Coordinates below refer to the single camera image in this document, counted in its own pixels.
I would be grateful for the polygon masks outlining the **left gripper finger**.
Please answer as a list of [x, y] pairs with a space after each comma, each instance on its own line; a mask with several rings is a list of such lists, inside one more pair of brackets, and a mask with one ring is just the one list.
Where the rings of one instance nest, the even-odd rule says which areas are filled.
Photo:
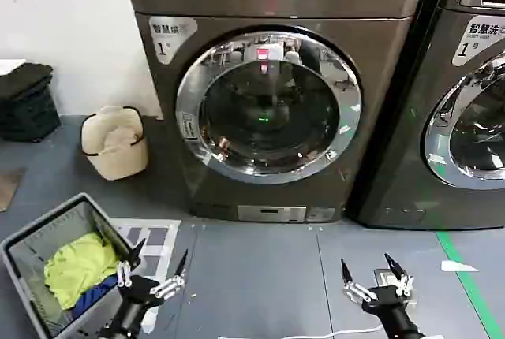
[[133, 248], [124, 260], [120, 261], [117, 265], [117, 280], [118, 287], [131, 287], [132, 271], [135, 270], [141, 263], [140, 253], [145, 244], [146, 239], [142, 239], [135, 248]]
[[185, 264], [188, 250], [185, 250], [173, 276], [150, 290], [156, 299], [170, 299], [185, 287]]

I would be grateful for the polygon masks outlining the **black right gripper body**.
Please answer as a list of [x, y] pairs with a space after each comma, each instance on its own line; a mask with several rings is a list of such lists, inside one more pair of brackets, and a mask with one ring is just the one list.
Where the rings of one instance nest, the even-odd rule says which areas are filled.
[[375, 299], [361, 303], [363, 311], [375, 315], [385, 330], [416, 330], [417, 326], [406, 313], [406, 298], [397, 296], [393, 285], [372, 287]]

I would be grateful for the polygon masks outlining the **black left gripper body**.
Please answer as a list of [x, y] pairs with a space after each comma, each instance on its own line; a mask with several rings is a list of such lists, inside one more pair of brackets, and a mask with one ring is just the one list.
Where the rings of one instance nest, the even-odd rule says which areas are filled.
[[159, 306], [159, 298], [151, 290], [159, 282], [140, 275], [131, 277], [130, 287], [119, 289], [122, 302], [111, 321], [112, 330], [140, 330], [144, 316], [149, 309]]

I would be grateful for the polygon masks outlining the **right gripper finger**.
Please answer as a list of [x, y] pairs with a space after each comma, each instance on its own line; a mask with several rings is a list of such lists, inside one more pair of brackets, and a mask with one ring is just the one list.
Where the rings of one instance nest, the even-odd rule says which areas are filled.
[[389, 254], [384, 254], [390, 271], [396, 277], [396, 282], [394, 286], [396, 287], [396, 295], [411, 297], [411, 292], [413, 290], [413, 277], [410, 276], [402, 266], [396, 262]]
[[378, 300], [377, 295], [355, 282], [344, 259], [341, 259], [343, 292], [353, 302], [372, 302]]

